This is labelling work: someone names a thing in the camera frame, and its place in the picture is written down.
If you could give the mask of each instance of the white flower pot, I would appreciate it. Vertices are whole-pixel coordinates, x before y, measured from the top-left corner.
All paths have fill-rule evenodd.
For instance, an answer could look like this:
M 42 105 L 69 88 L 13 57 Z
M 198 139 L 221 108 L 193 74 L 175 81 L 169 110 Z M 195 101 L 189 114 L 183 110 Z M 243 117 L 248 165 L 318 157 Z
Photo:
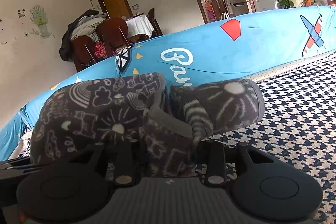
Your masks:
M 305 0 L 291 0 L 294 3 L 294 7 L 304 7 Z
M 50 33 L 48 32 L 47 24 L 38 25 L 38 27 L 40 30 L 41 38 L 48 38 L 50 36 Z

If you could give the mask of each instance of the black circular disc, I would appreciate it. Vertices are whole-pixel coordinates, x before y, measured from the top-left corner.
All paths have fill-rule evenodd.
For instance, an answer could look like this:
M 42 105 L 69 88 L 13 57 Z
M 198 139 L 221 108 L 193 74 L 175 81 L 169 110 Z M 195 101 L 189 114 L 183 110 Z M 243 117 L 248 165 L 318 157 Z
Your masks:
M 319 183 L 285 165 L 255 165 L 232 185 L 232 199 L 250 215 L 271 221 L 312 217 L 322 202 Z
M 108 183 L 87 165 L 52 165 L 29 175 L 18 186 L 16 197 L 26 215 L 40 222 L 77 222 L 102 209 Z

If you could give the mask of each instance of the dining chair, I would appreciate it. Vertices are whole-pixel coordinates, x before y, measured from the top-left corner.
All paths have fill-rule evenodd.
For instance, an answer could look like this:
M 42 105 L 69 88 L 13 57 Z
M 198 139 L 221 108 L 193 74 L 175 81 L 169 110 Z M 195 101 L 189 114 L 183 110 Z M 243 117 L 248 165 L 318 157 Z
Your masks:
M 105 44 L 106 53 L 112 56 L 112 50 L 116 51 L 120 47 L 129 47 L 130 43 L 127 39 L 128 27 L 122 18 L 115 17 L 105 20 L 96 28 L 96 34 Z
M 152 35 L 152 37 L 160 37 L 162 36 L 162 31 L 160 29 L 160 26 L 155 18 L 155 12 L 154 12 L 154 8 L 150 9 L 148 12 L 148 20 L 150 21 L 150 23 L 152 24 L 155 34 Z
M 73 47 L 73 62 L 77 72 L 97 63 L 95 58 L 95 44 L 90 37 L 81 35 L 72 40 L 71 44 Z

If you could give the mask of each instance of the black jacket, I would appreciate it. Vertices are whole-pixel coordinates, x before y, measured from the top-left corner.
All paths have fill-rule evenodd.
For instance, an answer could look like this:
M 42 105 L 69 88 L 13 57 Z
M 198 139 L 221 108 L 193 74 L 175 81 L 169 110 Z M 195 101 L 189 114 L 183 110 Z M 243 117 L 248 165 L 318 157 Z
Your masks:
M 77 18 L 73 23 L 68 25 L 68 30 L 62 37 L 62 46 L 59 49 L 59 55 L 61 56 L 62 60 L 68 61 L 69 58 L 72 58 L 72 47 L 71 47 L 71 34 L 76 29 L 78 22 L 82 19 L 82 17 L 86 16 L 93 16 L 98 15 L 99 11 L 95 10 L 87 10 L 83 15 Z

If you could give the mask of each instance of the white tablecloth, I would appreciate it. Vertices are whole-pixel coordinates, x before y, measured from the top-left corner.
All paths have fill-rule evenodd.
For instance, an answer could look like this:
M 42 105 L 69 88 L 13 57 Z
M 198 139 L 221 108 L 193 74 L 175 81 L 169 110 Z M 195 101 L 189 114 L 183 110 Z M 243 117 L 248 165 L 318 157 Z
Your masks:
M 149 37 L 152 36 L 154 28 L 146 15 L 140 15 L 131 18 L 126 21 L 128 26 L 128 38 L 133 37 L 137 34 L 146 34 Z

